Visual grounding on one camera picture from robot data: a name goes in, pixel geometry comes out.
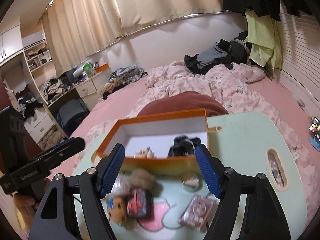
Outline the person's left hand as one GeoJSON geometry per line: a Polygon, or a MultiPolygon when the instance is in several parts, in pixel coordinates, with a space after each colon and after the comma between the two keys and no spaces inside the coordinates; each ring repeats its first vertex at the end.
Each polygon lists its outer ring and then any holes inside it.
{"type": "Polygon", "coordinates": [[[31,196],[23,196],[19,193],[14,194],[13,196],[14,203],[19,210],[24,210],[28,207],[34,207],[37,209],[39,203],[35,202],[35,199],[31,196]]]}

